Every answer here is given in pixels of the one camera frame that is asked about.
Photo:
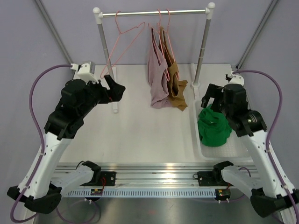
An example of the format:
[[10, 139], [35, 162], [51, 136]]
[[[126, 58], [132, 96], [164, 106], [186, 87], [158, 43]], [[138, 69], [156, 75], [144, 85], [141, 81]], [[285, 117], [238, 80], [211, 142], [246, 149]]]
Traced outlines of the green tank top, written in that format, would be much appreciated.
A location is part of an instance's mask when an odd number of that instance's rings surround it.
[[198, 130], [201, 143], [207, 147], [220, 147], [226, 144], [232, 128], [222, 113], [214, 112], [211, 104], [198, 115]]

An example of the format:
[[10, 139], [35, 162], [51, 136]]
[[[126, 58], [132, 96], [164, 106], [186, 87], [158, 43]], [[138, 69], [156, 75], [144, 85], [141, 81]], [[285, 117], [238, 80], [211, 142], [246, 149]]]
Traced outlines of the mauve pink tank top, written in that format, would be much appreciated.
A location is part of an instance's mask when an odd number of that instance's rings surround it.
[[150, 85], [150, 106], [156, 109], [172, 107], [168, 99], [169, 92], [166, 80], [167, 62], [159, 48], [155, 31], [150, 28], [148, 83]]

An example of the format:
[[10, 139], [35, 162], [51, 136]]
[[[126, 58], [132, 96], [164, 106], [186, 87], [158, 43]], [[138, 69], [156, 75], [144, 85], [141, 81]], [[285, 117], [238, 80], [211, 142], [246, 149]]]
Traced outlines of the pink hanger of mauve top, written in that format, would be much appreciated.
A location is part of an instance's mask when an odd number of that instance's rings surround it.
[[[158, 9], [158, 14], [159, 14], [159, 22], [157, 23], [157, 28], [158, 30], [155, 30], [149, 23], [148, 27], [151, 30], [151, 37], [154, 40], [154, 52], [157, 56], [157, 61], [159, 66], [163, 65], [166, 63], [165, 55], [164, 55], [164, 43], [163, 43], [163, 37], [162, 37], [162, 31], [161, 31], [161, 11]], [[158, 39], [159, 39], [159, 45], [156, 43], [156, 37], [154, 35], [154, 32], [158, 34]]]

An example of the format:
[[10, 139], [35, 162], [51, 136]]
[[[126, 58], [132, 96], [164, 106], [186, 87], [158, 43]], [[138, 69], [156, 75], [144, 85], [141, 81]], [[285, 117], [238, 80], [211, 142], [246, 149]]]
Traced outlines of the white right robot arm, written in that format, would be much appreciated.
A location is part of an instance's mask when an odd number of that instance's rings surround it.
[[267, 126], [257, 111], [248, 109], [246, 90], [241, 84], [223, 87], [209, 84], [201, 107], [207, 107], [213, 98], [211, 109], [223, 114], [237, 137], [247, 148], [260, 176], [259, 180], [242, 173], [229, 161], [214, 165], [212, 180], [218, 185], [225, 182], [238, 188], [251, 202], [255, 212], [267, 217], [275, 212], [297, 208], [299, 191], [282, 169], [270, 144]]

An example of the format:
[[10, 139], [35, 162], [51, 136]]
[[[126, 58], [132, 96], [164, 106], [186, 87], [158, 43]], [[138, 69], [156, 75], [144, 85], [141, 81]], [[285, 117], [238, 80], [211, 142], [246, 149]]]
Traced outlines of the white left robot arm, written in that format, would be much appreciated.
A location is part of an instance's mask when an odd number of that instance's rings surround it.
[[65, 179], [51, 181], [51, 178], [87, 114], [98, 104], [122, 99], [125, 86], [116, 83], [110, 75], [104, 78], [108, 87], [102, 86], [100, 81], [86, 83], [81, 79], [65, 84], [58, 105], [46, 122], [41, 148], [23, 181], [8, 189], [10, 198], [24, 203], [32, 212], [49, 214], [70, 191], [81, 185], [101, 183], [101, 168], [91, 161], [85, 161]]

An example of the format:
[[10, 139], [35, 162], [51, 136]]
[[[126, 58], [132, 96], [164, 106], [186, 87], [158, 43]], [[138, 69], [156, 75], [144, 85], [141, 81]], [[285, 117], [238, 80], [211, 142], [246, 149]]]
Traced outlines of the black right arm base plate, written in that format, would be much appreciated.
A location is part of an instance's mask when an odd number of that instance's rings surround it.
[[216, 180], [212, 171], [199, 171], [193, 174], [192, 177], [193, 179], [197, 180], [199, 186], [202, 187], [228, 186], [227, 182]]

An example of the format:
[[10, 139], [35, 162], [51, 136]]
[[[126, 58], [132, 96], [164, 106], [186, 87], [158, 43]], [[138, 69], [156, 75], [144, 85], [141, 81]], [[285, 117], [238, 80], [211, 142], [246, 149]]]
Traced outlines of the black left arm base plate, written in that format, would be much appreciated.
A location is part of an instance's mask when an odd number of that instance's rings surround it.
[[96, 176], [94, 186], [115, 186], [116, 172], [114, 171], [101, 171], [100, 175]]

